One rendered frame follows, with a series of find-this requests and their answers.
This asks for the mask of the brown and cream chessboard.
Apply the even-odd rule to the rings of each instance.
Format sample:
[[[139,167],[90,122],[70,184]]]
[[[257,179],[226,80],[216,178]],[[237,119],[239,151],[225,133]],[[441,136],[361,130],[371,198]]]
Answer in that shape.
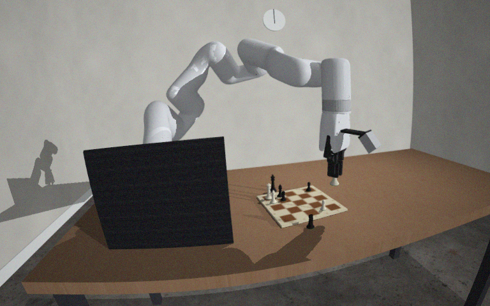
[[[313,214],[313,220],[315,220],[348,210],[316,187],[310,186],[311,191],[306,191],[307,188],[301,187],[285,191],[286,201],[281,201],[281,198],[278,198],[279,192],[277,192],[274,195],[277,201],[275,204],[265,199],[267,194],[257,196],[257,198],[282,228],[308,222],[309,214]],[[325,200],[326,210],[320,210],[322,200]]]

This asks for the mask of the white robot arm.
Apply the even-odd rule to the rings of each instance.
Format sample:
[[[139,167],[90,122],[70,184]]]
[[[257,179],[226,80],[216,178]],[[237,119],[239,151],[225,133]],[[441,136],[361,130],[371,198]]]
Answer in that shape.
[[[204,110],[205,103],[198,90],[207,78],[209,67],[228,85],[268,72],[274,79],[293,87],[322,87],[323,111],[351,111],[350,63],[347,59],[300,59],[282,54],[279,46],[251,38],[238,44],[237,53],[245,66],[238,66],[222,43],[212,41],[204,45],[167,90],[167,99],[180,111],[179,114],[162,101],[153,101],[145,109],[143,144],[178,141],[188,132]]]

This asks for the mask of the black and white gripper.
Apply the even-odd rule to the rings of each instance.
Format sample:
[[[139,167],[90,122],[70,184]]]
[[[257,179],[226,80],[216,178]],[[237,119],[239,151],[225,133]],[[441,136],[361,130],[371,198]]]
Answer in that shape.
[[[322,111],[319,149],[324,151],[323,157],[327,158],[329,177],[338,178],[343,173],[344,153],[350,144],[350,134],[341,133],[341,130],[350,129],[349,113],[351,111]]]

